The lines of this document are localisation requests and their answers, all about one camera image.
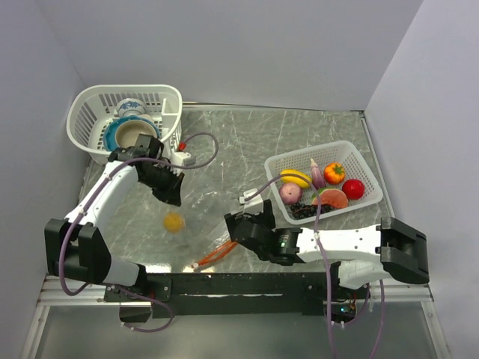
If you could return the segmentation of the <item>dark fake grape bunch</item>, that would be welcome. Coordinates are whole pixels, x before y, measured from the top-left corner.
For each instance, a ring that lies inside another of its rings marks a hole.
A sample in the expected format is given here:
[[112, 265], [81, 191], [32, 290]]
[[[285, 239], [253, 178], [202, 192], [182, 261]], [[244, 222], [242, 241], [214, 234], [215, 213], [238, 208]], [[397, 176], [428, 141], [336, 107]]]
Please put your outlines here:
[[[290, 206], [290, 214], [295, 220], [302, 220], [306, 218], [315, 217], [317, 214], [318, 205], [307, 205], [302, 203], [295, 203]], [[320, 208], [320, 213], [329, 213], [334, 211], [335, 208], [330, 205], [322, 205]]]

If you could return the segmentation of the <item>clear zip top bag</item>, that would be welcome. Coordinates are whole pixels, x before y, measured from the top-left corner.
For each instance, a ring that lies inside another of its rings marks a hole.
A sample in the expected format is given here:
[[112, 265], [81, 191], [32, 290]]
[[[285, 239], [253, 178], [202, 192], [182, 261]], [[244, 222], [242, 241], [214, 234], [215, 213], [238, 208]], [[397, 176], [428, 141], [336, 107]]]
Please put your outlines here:
[[186, 226], [180, 232], [170, 233], [182, 236], [186, 240], [186, 247], [193, 251], [185, 272], [209, 271], [237, 246], [231, 241], [222, 217], [230, 208], [231, 206], [220, 198], [218, 191], [208, 191], [200, 194], [197, 200], [190, 203], [185, 201], [181, 208], [166, 212], [166, 214], [179, 213], [186, 222]]

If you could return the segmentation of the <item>purple fake onion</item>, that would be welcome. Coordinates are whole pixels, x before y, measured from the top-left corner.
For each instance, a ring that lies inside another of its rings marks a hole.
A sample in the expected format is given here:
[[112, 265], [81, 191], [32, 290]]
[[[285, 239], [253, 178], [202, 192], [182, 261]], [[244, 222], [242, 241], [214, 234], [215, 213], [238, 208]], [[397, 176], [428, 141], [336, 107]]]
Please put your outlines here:
[[284, 183], [278, 190], [282, 203], [293, 205], [302, 198], [302, 188], [294, 182]]

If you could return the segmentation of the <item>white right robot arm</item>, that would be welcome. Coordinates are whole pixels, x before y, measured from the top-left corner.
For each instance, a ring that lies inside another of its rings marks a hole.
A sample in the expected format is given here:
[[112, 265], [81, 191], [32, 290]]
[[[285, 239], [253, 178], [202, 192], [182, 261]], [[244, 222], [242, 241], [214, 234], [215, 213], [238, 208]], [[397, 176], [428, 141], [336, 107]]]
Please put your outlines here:
[[354, 230], [277, 228], [272, 204], [265, 200], [261, 211], [228, 213], [225, 223], [231, 240], [262, 261], [281, 266], [337, 263], [327, 280], [336, 298], [385, 278], [414, 285], [430, 281], [426, 235], [396, 218], [383, 217], [379, 224]]

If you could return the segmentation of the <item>fake watermelon slice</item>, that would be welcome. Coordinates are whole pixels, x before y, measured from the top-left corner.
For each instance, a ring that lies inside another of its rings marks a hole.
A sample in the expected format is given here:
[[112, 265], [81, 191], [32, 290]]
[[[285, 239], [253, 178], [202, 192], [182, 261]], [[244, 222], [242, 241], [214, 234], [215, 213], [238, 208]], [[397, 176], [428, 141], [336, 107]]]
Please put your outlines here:
[[344, 209], [349, 206], [346, 194], [337, 188], [322, 188], [319, 194], [314, 194], [311, 200], [314, 206], [331, 206], [334, 209]]

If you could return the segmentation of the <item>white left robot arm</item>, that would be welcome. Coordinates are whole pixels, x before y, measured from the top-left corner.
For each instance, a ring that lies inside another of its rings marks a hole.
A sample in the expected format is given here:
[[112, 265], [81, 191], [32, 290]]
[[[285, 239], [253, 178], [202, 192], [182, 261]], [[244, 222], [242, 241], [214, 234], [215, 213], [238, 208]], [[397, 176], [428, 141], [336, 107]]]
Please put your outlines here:
[[102, 236], [128, 192], [137, 183], [159, 201], [180, 206], [183, 169], [191, 156], [181, 144], [165, 158], [163, 143], [140, 135], [131, 147], [110, 152], [103, 175], [80, 204], [63, 219], [51, 219], [44, 237], [48, 272], [64, 280], [122, 286], [133, 301], [150, 291], [146, 268], [113, 256]]

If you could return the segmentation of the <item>red fake pomegranate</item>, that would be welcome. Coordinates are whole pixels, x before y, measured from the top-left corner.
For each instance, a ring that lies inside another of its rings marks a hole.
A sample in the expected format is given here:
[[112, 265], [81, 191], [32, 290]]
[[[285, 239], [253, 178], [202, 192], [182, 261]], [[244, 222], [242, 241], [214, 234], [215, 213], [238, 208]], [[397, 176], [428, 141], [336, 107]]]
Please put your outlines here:
[[342, 185], [342, 192], [348, 200], [360, 200], [365, 193], [365, 185], [359, 179], [349, 179]]

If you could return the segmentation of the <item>orange fake tomato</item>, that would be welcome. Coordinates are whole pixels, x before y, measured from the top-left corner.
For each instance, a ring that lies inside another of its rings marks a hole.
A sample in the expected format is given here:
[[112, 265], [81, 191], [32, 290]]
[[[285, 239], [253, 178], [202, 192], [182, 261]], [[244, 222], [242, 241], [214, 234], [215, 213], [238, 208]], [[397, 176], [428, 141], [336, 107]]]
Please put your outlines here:
[[328, 164], [324, 171], [323, 177], [328, 184], [339, 185], [345, 179], [346, 173], [342, 164], [338, 162], [332, 162]]

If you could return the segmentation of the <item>yellow fake lemon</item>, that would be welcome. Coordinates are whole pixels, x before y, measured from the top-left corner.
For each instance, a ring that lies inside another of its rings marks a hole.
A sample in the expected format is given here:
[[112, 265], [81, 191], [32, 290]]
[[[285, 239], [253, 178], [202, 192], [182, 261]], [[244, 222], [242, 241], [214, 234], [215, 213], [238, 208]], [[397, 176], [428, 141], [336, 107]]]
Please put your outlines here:
[[169, 233], [178, 233], [186, 226], [184, 217], [176, 212], [167, 213], [162, 224]]

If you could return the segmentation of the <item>yellow fake banana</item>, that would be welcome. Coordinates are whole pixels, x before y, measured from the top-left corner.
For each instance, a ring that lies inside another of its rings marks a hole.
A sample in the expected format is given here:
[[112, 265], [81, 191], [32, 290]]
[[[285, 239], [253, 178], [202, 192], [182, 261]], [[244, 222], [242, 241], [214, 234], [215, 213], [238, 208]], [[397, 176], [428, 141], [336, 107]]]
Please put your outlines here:
[[301, 171], [286, 169], [280, 173], [280, 176], [283, 183], [294, 183], [303, 189], [311, 187], [311, 178]]

